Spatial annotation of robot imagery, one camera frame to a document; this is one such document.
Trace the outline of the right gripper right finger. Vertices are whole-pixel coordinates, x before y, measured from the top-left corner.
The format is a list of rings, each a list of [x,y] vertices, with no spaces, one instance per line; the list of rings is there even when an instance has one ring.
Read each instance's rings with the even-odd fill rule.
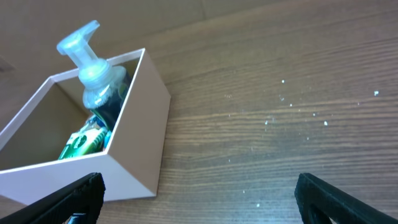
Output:
[[[310,173],[299,175],[294,195],[304,224],[397,224],[395,218]]]

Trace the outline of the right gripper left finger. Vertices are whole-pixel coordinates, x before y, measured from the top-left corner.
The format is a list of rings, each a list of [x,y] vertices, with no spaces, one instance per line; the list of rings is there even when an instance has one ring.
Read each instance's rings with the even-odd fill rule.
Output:
[[[1,223],[95,224],[104,203],[105,190],[103,176],[99,172],[93,172],[15,213],[1,218]]]

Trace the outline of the green Dettol soap bar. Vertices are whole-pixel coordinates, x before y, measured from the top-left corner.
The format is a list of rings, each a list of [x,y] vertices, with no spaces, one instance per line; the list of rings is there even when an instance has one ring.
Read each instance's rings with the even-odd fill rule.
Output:
[[[85,156],[100,152],[104,148],[104,139],[108,129],[105,127],[82,127],[78,132],[72,133],[58,160]]]

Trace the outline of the clear bottle with dark liquid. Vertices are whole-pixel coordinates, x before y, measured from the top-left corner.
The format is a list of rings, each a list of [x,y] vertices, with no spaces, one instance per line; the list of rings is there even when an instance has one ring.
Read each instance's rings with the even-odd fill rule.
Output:
[[[57,44],[57,50],[67,55],[77,66],[78,78],[85,87],[83,104],[99,117],[112,131],[119,118],[132,78],[125,67],[113,66],[99,58],[89,46],[91,36],[100,26],[93,20],[65,37]]]

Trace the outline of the white cardboard box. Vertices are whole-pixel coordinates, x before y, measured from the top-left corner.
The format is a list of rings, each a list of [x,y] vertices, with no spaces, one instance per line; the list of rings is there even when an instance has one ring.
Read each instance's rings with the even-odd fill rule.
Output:
[[[32,204],[92,172],[106,201],[157,194],[170,94],[146,49],[110,58],[133,76],[107,147],[59,159],[88,119],[78,70],[52,75],[1,131],[1,195]]]

